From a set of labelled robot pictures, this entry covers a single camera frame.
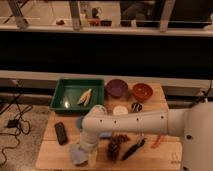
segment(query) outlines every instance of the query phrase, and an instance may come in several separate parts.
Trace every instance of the remote control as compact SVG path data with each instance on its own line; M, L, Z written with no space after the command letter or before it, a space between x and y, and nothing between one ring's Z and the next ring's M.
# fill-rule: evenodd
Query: remote control
M63 145L67 142L67 134L64 128L64 124L62 122L58 122L55 124L55 132L57 135L58 143Z

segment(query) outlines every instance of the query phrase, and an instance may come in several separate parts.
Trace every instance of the gray cloth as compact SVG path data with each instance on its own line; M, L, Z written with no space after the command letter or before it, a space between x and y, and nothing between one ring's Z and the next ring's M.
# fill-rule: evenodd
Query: gray cloth
M70 158L75 165L80 165L88 161L88 154L79 148L79 144L71 144Z

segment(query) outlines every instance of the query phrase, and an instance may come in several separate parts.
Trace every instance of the red bowl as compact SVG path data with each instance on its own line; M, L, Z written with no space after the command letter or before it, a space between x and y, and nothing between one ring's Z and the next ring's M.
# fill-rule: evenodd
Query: red bowl
M113 79L106 85L106 91L112 97L122 97L128 91L128 85L125 81L120 79Z
M132 94L137 101L144 102L152 96L153 90L147 84L138 83L133 86Z

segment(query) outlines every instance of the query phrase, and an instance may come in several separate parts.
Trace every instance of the green tray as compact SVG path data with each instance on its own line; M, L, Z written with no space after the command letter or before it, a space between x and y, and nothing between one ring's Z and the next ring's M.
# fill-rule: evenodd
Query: green tray
M78 105L82 93L92 89L87 106ZM60 79L58 80L50 109L56 113L88 112L94 105L104 104L104 80L102 79Z

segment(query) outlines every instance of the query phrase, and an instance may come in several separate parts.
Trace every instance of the small object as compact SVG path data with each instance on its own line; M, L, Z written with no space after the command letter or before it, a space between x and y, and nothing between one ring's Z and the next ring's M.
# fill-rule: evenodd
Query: small object
M64 24L65 24L64 20L56 21L56 25L64 25Z
M106 85L106 91L114 98L122 97L128 91L128 85L120 79L113 79Z
M100 19L90 19L90 20L88 20L89 21L89 23L90 23L90 26L100 26L100 24L101 24L101 20Z
M138 103L138 102L132 103L132 111L133 112L137 113L137 112L141 111L142 108L143 107L140 103Z
M122 160L126 160L127 158L129 158L138 148L142 147L145 144L145 138L141 139L140 141L138 141L137 144L134 144L133 146L131 146L127 152L123 155Z
M163 140L164 140L164 136L163 135L158 135L155 143L151 146L151 148L159 147Z
M108 144L107 156L110 160L116 161L120 152L121 143L129 141L127 135L115 135L110 139Z
M101 26L111 26L112 20L101 20Z
M75 165L88 161L88 154L79 148L79 144L71 144L70 158Z
M113 115L125 115L128 114L128 110L125 106L115 106L113 109Z
M97 160L98 150L95 149L88 155L88 164L90 167L95 166Z
M153 90L147 84L138 83L133 86L132 94L136 100L138 100L139 102L144 102L152 96Z
M100 133L101 139L110 139L112 137L112 132L102 132Z
M19 124L19 121L18 119L13 119L13 120L9 120L8 123L7 123L7 128L17 128Z
M55 124L55 132L57 135L58 143L60 145L63 145L64 143L68 141L64 124L62 122L58 122Z
M76 120L76 126L78 129L82 130L82 121L84 119L84 116L80 116L77 120Z
M81 97L78 100L77 104L82 104L84 103L84 106L87 106L89 103L90 97L91 97L92 89L90 88L89 90L85 91Z

